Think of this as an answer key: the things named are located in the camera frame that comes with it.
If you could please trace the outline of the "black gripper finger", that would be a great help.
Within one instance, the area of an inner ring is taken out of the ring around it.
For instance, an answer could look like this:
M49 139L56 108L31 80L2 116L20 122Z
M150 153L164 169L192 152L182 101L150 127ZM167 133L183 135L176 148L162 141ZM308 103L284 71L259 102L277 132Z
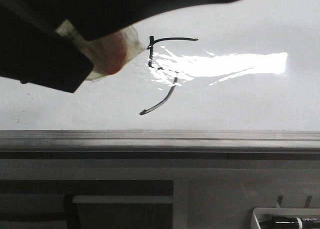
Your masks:
M59 0L65 17L92 41L155 15L181 8L239 0Z
M74 93L92 69L92 62L63 38L0 7L1 77Z

